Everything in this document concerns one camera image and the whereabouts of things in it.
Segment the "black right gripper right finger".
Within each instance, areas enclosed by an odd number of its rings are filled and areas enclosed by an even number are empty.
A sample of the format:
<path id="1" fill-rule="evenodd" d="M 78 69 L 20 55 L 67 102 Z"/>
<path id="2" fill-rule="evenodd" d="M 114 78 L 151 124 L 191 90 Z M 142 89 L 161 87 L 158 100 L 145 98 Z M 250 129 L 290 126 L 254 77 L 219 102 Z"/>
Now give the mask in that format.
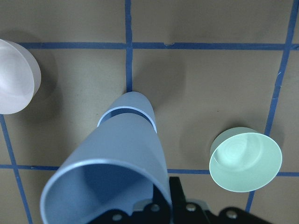
<path id="1" fill-rule="evenodd" d="M 184 207 L 186 204 L 186 197 L 182 188 L 179 177 L 172 176 L 169 178 L 169 185 L 171 191 L 171 201 L 173 207 Z"/>

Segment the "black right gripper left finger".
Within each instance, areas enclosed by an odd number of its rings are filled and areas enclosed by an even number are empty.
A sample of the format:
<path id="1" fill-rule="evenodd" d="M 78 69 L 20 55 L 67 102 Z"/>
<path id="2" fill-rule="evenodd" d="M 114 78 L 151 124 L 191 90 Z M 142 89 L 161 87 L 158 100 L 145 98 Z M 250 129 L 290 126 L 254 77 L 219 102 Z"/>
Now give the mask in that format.
<path id="1" fill-rule="evenodd" d="M 171 207 L 171 192 L 169 187 L 167 187 L 165 191 L 164 189 L 160 189 L 157 185 L 153 184 L 152 202 L 160 207 Z"/>

